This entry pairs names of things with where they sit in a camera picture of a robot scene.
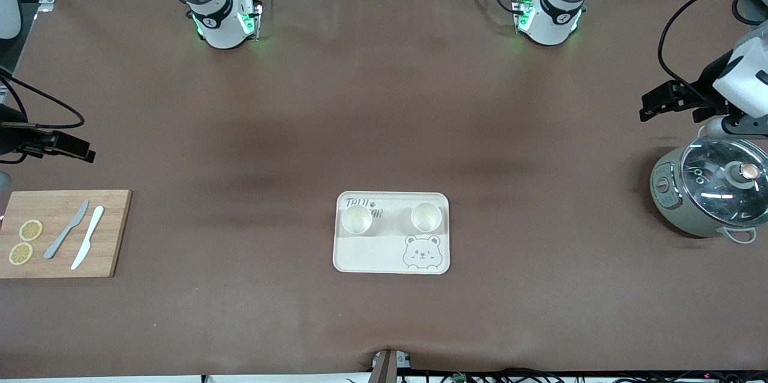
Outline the white plastic cup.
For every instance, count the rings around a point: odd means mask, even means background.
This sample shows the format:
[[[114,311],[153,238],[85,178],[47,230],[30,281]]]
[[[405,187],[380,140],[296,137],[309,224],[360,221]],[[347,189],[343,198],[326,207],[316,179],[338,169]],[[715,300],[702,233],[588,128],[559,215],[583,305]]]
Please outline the white plastic cup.
[[[441,208],[431,202],[423,202],[412,208],[410,219],[414,228],[423,233],[435,232],[441,226]]]
[[[364,235],[373,224],[373,214],[363,205],[352,205],[343,211],[342,228],[351,235]]]

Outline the cream tray with bear print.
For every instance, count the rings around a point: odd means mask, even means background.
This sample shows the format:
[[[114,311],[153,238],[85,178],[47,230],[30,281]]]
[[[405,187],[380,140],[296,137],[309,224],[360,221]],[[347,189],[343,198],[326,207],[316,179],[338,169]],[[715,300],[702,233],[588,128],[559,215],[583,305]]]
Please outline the cream tray with bear print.
[[[423,202],[441,208],[443,221],[435,232],[420,232],[411,222],[412,208]],[[373,224],[364,235],[351,235],[342,228],[342,213],[352,205],[372,211]],[[344,191],[335,203],[332,260],[341,273],[447,273],[451,261],[449,199],[430,192]]]

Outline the white plastic knife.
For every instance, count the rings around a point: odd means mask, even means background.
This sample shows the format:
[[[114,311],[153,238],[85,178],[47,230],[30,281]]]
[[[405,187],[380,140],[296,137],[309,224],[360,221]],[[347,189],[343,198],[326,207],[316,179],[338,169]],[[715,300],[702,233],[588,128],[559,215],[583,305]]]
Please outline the white plastic knife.
[[[88,229],[86,231],[85,237],[84,237],[82,243],[80,244],[79,252],[77,252],[77,255],[75,256],[74,261],[71,264],[70,269],[72,271],[74,271],[74,270],[79,268],[79,266],[82,264],[82,262],[84,262],[85,258],[87,257],[88,253],[90,252],[90,249],[91,249],[91,246],[92,246],[92,244],[91,244],[92,236],[93,236],[96,228],[98,227],[99,222],[101,221],[101,218],[102,218],[102,216],[104,214],[104,211],[105,211],[105,207],[103,207],[103,206],[98,206],[98,207],[94,208],[94,212],[93,212],[93,214],[91,216],[91,219],[90,219],[90,222],[89,222]]]

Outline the glass cooker lid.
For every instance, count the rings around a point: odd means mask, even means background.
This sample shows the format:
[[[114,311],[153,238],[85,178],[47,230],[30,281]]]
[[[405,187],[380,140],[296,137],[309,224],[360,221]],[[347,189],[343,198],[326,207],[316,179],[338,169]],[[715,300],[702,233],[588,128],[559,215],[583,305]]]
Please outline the glass cooker lid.
[[[716,221],[768,222],[768,153],[748,140],[699,137],[683,151],[681,178],[694,205]]]

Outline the grey-green rice cooker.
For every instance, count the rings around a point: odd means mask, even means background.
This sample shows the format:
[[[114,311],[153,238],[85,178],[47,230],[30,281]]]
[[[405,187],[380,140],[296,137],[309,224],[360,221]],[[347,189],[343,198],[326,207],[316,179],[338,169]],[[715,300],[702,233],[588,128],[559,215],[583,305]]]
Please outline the grey-green rice cooker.
[[[682,155],[684,149],[691,143],[661,157],[651,170],[649,189],[656,208],[664,219],[690,235],[700,238],[722,236],[736,244],[754,243],[757,238],[757,228],[768,222],[751,228],[737,228],[722,224],[697,208],[686,193],[681,175]]]

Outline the grey plastic knife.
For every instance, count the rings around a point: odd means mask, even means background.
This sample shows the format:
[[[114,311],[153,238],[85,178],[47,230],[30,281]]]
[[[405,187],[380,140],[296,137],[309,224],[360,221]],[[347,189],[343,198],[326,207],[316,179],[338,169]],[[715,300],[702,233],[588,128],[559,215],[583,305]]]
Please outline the grey plastic knife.
[[[77,213],[74,214],[73,218],[69,222],[69,224],[64,227],[60,235],[53,241],[53,243],[47,248],[46,252],[44,252],[43,258],[46,260],[52,259],[57,254],[58,250],[61,248],[61,244],[65,241],[66,237],[68,237],[68,234],[77,226],[80,224],[80,222],[84,219],[85,214],[87,213],[88,207],[89,207],[89,200],[85,200],[83,204],[80,206]]]

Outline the brown table mat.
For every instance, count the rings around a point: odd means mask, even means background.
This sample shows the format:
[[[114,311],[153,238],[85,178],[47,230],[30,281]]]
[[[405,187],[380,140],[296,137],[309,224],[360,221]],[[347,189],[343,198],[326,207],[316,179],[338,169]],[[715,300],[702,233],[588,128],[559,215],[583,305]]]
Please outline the brown table mat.
[[[17,77],[85,116],[93,164],[16,189],[133,192],[115,276],[0,281],[0,378],[766,370],[768,238],[669,227],[648,191],[688,112],[642,123],[687,0],[588,0],[569,40],[491,0],[266,0],[211,49],[178,0],[56,0]],[[449,199],[444,274],[341,273],[345,191]]]

